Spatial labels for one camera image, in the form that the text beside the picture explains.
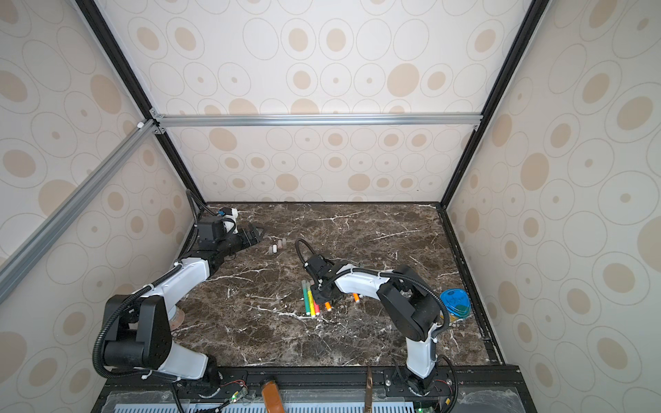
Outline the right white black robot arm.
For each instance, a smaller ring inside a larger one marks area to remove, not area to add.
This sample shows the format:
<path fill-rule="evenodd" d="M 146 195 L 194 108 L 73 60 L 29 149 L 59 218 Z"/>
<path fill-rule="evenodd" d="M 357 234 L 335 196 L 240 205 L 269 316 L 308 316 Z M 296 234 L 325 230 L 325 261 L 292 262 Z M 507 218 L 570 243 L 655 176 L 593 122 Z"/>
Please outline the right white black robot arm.
<path fill-rule="evenodd" d="M 425 395 L 437 374 L 437 342 L 449 329 L 450 316 L 440 295 L 411 267 L 378 271 L 351 263 L 334 263 L 320 254 L 303 260 L 312 277 L 313 299 L 331 303 L 344 294 L 377 299 L 406 338 L 406 376 L 410 389 Z"/>

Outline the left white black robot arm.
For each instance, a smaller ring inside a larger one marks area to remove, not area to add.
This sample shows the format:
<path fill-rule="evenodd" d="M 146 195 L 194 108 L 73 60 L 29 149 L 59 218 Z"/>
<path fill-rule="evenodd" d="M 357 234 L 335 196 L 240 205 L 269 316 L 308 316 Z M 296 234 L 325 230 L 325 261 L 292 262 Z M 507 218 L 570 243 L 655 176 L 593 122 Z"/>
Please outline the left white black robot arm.
<path fill-rule="evenodd" d="M 238 225 L 231 215 L 200 219 L 194 241 L 171 269 L 138 291 L 117 294 L 106 302 L 92 351 L 94 370 L 105 379 L 161 376 L 220 386 L 215 358 L 176 343 L 170 322 L 182 298 L 206 282 L 227 258 L 259 244 L 263 236 L 262 227 Z"/>

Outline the yellow marker pen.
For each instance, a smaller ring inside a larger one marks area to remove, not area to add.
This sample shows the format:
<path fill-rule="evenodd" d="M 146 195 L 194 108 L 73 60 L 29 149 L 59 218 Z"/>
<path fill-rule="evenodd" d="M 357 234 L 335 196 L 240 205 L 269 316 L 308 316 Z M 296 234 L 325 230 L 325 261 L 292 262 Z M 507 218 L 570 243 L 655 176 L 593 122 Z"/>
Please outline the yellow marker pen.
<path fill-rule="evenodd" d="M 309 282 L 306 283 L 306 295 L 307 295 L 307 302 L 308 302 L 308 307 L 309 307 L 309 313 L 312 318 L 316 317 L 316 306 L 313 300 L 313 294 L 311 291 L 311 284 Z"/>

